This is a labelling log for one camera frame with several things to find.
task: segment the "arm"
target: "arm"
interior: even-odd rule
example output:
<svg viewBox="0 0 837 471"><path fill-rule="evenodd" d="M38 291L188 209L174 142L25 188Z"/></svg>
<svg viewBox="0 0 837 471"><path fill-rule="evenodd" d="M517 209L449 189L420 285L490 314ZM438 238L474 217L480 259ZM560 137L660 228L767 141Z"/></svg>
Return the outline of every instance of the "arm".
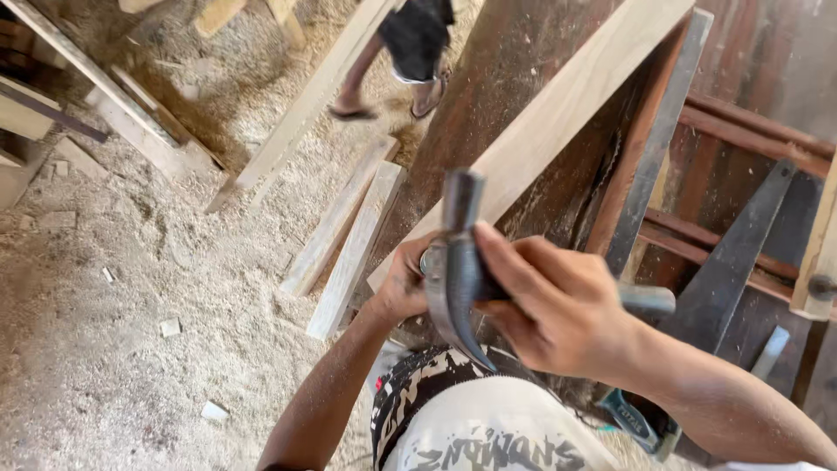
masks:
<svg viewBox="0 0 837 471"><path fill-rule="evenodd" d="M257 469L323 469L389 331L427 310L419 258L433 236L402 244L378 294L302 382L270 433Z"/></svg>
<svg viewBox="0 0 837 471"><path fill-rule="evenodd" d="M481 308L525 365L644 396L724 459L837 468L837 447L773 388L627 314L601 257L542 237L510 244L481 223L476 240L513 300Z"/></svg>

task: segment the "person's left hand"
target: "person's left hand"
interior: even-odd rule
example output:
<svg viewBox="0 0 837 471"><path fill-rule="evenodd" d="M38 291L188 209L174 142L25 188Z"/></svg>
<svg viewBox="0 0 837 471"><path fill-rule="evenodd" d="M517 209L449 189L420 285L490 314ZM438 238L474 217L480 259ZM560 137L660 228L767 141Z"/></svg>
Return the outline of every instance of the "person's left hand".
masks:
<svg viewBox="0 0 837 471"><path fill-rule="evenodd" d="M424 275L419 268L419 261L438 233L435 230L420 239L403 242L398 246L387 278L377 294L369 300L382 316L395 324L427 312Z"/></svg>

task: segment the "hand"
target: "hand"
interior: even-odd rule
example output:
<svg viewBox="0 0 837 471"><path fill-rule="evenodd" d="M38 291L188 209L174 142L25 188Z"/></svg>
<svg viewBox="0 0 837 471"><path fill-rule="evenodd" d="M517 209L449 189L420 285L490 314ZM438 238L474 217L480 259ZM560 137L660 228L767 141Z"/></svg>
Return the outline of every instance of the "hand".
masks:
<svg viewBox="0 0 837 471"><path fill-rule="evenodd" d="M480 253L512 301L477 308L509 340L524 365L556 375L601 380L641 323L619 302L601 256L559 249L543 237L510 243L478 223Z"/></svg>
<svg viewBox="0 0 837 471"><path fill-rule="evenodd" d="M369 300L377 312L395 324L427 312L424 275L419 268L419 261L430 241L438 233L433 231L420 239L403 242L398 246L387 278L377 294Z"/></svg>

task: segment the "dirt floor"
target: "dirt floor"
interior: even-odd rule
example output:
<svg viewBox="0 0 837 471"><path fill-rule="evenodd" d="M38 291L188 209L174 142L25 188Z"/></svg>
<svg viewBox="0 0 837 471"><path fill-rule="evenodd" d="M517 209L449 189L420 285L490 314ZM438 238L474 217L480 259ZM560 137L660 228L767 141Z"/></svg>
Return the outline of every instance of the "dirt floor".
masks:
<svg viewBox="0 0 837 471"><path fill-rule="evenodd" d="M259 0L211 39L191 24L203 0L168 0L144 16L120 12L116 0L36 3L100 64L131 72L234 170L355 8L353 0L300 1L309 44L290 51ZM481 0L454 4L452 64ZM429 123L410 117L408 90L385 54L365 86L381 119L345 125L321 116L255 213L245 195L203 215L124 140L70 133L109 179L96 183L75 168L49 178L46 168L60 159L50 155L17 206L0 212L1 469L253 468L328 348L305 334L326 278L306 298L285 295L277 287L290 261L372 136L398 137L396 161L408 165ZM83 104L90 89L74 70L45 88L106 129ZM65 133L54 129L44 152ZM22 225L57 210L76 211L77 226ZM163 338L160 322L172 318L182 333ZM230 418L201 418L206 401ZM332 468L371 468L370 405L361 394ZM626 468L663 468L621 433L600 434ZM691 466L673 459L668 468Z"/></svg>

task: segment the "flip-flop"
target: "flip-flop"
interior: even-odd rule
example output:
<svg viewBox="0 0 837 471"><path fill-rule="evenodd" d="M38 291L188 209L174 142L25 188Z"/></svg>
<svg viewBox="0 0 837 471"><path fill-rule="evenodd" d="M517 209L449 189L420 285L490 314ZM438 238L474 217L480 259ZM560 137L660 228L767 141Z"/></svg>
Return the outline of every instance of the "flip-flop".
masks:
<svg viewBox="0 0 837 471"><path fill-rule="evenodd" d="M335 110L333 106L328 107L328 114L334 119L342 122L353 121L374 121L377 119L377 114L374 111L360 110L352 111L351 113L341 113Z"/></svg>
<svg viewBox="0 0 837 471"><path fill-rule="evenodd" d="M422 113L421 116L417 116L415 111L413 111L413 108L415 107L415 101L410 104L410 114L413 115L413 119L415 119L416 121L423 120L425 117L427 117L428 114L430 114L431 111L436 109L436 106L438 106L439 103L442 102L442 98L444 97L445 89L447 89L447 87L448 87L448 78L449 77L447 75L442 75L442 76L439 77L439 80L442 80L442 90L439 93L439 101L437 101L435 105L428 108L428 110L425 111L424 113Z"/></svg>

